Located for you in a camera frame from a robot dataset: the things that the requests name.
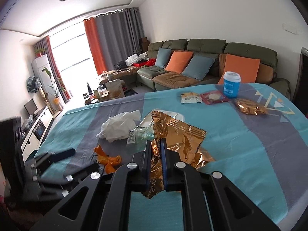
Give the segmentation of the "orange peel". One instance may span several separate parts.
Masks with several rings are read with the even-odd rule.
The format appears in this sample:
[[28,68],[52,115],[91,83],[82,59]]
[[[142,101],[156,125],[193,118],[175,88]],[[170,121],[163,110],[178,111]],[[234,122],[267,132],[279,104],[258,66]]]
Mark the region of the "orange peel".
[[122,162],[120,155],[116,157],[108,156],[99,144],[94,148],[94,153],[97,155],[98,163],[104,166],[106,174],[114,173]]

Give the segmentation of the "white tissue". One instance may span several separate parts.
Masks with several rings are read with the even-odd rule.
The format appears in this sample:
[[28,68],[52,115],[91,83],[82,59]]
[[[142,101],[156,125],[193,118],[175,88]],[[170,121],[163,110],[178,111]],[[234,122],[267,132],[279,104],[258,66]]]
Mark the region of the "white tissue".
[[140,121],[141,113],[139,110],[123,112],[109,117],[102,125],[97,139],[106,139],[109,143],[115,140],[128,138],[130,130],[136,128],[136,122]]

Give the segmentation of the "large gold foil wrapper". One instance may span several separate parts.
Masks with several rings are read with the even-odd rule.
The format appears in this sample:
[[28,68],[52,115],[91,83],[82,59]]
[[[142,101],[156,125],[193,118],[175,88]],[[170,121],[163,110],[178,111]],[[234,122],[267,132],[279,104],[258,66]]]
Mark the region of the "large gold foil wrapper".
[[167,148],[177,152],[182,162],[200,169],[215,159],[201,147],[206,131],[185,122],[156,120],[153,124],[154,139],[151,141],[153,157],[150,163],[150,186],[144,193],[147,199],[164,190],[159,140],[164,138]]

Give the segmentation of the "clear green plastic wrapper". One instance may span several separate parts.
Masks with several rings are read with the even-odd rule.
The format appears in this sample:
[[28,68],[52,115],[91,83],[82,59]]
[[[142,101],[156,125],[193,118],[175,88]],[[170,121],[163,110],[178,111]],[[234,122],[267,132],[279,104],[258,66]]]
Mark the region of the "clear green plastic wrapper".
[[126,139],[126,153],[133,155],[141,152],[146,148],[147,141],[154,139],[153,126],[139,127],[130,130]]

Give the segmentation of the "paper cup blue dots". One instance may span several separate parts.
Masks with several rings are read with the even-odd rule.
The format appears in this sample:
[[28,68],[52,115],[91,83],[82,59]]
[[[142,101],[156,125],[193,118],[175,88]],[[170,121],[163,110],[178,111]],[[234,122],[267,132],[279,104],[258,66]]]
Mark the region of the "paper cup blue dots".
[[141,121],[138,127],[149,128],[153,126],[156,120],[162,120],[165,122],[169,120],[184,122],[185,117],[183,114],[178,112],[172,112],[168,110],[152,110],[144,117],[144,119]]

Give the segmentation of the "white standing air conditioner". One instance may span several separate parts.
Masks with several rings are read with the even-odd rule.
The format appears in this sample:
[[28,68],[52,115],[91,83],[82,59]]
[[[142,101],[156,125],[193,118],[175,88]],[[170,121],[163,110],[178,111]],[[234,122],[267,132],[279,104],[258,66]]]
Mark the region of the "white standing air conditioner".
[[48,61],[47,55],[42,55],[34,59],[31,63],[34,75],[40,79],[42,89],[47,95],[48,101],[50,102],[53,110],[58,110],[57,104],[54,102],[56,97],[59,97],[59,89],[55,83],[51,66]]

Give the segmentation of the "small gold snack packet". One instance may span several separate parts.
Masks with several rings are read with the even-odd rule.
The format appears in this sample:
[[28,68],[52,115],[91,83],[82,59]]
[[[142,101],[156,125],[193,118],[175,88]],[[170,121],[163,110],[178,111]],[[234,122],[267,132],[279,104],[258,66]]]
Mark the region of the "small gold snack packet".
[[235,99],[235,105],[241,113],[246,115],[265,115],[268,114],[267,109],[260,103],[248,99]]

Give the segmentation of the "red snack packet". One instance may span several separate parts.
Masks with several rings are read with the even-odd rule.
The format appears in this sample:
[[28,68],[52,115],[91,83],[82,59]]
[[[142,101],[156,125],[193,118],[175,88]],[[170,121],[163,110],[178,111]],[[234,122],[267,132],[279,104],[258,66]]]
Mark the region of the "red snack packet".
[[210,91],[200,94],[201,100],[206,105],[228,102],[229,99],[220,91]]

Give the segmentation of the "white snack packet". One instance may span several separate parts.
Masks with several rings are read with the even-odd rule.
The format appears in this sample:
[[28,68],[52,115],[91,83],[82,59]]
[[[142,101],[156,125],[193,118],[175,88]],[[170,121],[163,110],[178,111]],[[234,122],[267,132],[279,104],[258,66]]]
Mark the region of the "white snack packet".
[[181,94],[181,103],[201,103],[202,99],[198,93],[195,92],[186,92]]

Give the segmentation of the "teal cushion near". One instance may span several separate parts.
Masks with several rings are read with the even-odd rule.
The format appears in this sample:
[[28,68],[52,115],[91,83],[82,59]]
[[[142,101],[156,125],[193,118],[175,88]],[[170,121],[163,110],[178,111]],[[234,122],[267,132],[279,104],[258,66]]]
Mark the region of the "teal cushion near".
[[208,74],[214,62],[215,60],[209,57],[199,55],[193,56],[182,72],[182,75],[201,81],[205,78],[206,74]]

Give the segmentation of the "teal cushion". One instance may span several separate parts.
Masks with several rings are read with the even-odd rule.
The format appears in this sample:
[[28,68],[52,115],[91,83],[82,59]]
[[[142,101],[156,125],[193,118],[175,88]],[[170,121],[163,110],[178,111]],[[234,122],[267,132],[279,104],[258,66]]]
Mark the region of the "teal cushion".
[[171,55],[171,49],[159,48],[155,66],[165,68],[168,64],[169,57]]
[[201,81],[205,78],[206,74],[208,74],[214,62],[215,60],[209,57],[199,55],[193,56],[182,72],[182,75]]

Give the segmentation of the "grey curtain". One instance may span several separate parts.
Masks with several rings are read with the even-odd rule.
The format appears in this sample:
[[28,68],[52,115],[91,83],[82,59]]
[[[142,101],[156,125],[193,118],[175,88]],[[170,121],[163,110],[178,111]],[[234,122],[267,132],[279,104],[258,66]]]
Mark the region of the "grey curtain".
[[131,55],[141,52],[139,40],[145,34],[138,7],[98,15],[95,24],[109,70]]

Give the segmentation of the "orange cushion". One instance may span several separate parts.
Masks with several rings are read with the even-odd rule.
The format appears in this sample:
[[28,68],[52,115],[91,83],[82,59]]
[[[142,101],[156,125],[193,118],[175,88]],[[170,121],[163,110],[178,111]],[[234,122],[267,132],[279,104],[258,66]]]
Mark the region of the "orange cushion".
[[259,65],[260,59],[250,59],[231,54],[220,54],[219,72],[221,78],[218,85],[223,84],[223,75],[227,71],[238,73],[242,83],[255,83]]
[[191,51],[175,51],[173,52],[165,70],[181,74],[192,57],[193,52]]

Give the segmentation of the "green sectional sofa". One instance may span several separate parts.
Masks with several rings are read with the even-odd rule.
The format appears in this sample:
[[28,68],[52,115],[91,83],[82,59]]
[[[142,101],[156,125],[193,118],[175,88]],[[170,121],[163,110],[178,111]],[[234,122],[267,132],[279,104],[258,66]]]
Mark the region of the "green sectional sofa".
[[222,84],[225,71],[239,71],[242,81],[267,84],[290,97],[290,83],[277,78],[278,54],[272,49],[220,39],[178,39],[151,43],[151,66],[137,71],[147,87],[167,90],[194,85]]

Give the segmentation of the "orange cushion middle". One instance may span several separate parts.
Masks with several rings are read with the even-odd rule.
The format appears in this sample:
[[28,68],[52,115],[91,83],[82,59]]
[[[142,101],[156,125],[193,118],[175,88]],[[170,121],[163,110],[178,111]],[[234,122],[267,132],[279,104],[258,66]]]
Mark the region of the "orange cushion middle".
[[192,57],[193,52],[191,51],[175,51],[173,52],[165,70],[181,74]]

